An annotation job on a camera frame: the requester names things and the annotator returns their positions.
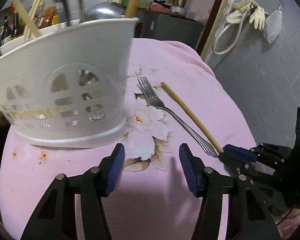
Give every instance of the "plastic bag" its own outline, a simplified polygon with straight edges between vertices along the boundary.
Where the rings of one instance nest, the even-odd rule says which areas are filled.
[[[272,43],[279,35],[282,28],[282,12],[274,11],[266,20],[266,26],[263,31],[263,36],[269,43]]]

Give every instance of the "pink tablecloth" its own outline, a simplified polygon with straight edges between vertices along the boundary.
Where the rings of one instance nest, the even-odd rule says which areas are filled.
[[[183,110],[164,92],[165,81],[202,121],[218,143],[250,148],[256,144],[236,104],[210,68],[190,47],[175,41],[134,39],[126,93],[127,133],[125,169],[115,191],[103,199],[114,240],[191,239],[201,204],[188,190],[178,159],[181,143],[188,143],[206,166],[227,174],[222,163],[203,152],[175,120],[147,106],[136,86],[146,76],[165,105],[202,134]],[[58,173],[82,174],[111,154],[114,145],[97,149],[45,149],[26,145],[11,129],[0,172],[0,208],[5,228],[20,239],[31,213]],[[219,239],[224,239],[227,198]],[[84,239],[80,218],[78,239]]]

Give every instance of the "bolt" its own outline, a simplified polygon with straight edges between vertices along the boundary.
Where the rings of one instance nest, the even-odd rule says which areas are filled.
[[[90,169],[90,172],[91,172],[91,173],[98,173],[99,171],[100,171],[99,167],[92,167],[92,168]]]
[[[211,167],[205,167],[204,168],[204,172],[205,173],[213,173],[213,168],[211,168]]]
[[[56,179],[62,180],[64,177],[65,177],[65,175],[63,173],[60,173],[56,176]]]
[[[238,178],[239,178],[239,180],[242,180],[242,181],[247,180],[247,177],[244,176],[243,174],[240,174],[240,175],[238,176]]]

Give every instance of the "blue gripper pad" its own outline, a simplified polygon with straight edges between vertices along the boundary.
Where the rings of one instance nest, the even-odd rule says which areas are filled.
[[[194,169],[192,167],[191,161],[189,158],[193,158],[193,155],[186,143],[183,143],[180,145],[179,148],[179,159],[181,162],[181,166],[183,169],[183,172],[186,177],[186,181],[188,184],[188,188],[190,192],[193,193],[194,196],[198,195],[198,181],[197,176],[194,172]]]
[[[124,162],[124,146],[121,143],[117,143],[116,147],[114,148],[111,156],[115,155],[113,163],[110,167],[108,172],[108,180],[107,180],[107,187],[105,189],[106,196],[114,190],[115,184],[117,183],[117,179],[119,177],[121,168]]]
[[[253,154],[252,151],[245,148],[233,146],[231,144],[227,144],[226,146],[224,146],[223,150],[229,156],[236,158],[242,162],[255,163],[258,159],[258,156]]]

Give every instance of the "metal fork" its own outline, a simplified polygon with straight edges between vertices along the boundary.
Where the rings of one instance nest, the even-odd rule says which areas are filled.
[[[194,131],[189,125],[187,125],[179,116],[177,116],[171,109],[167,108],[164,103],[158,98],[149,81],[146,77],[138,78],[139,88],[144,94],[149,104],[157,109],[162,109],[171,114],[172,117],[199,143],[204,152],[208,155],[218,158],[218,154],[205,139],[203,139],[196,131]]]

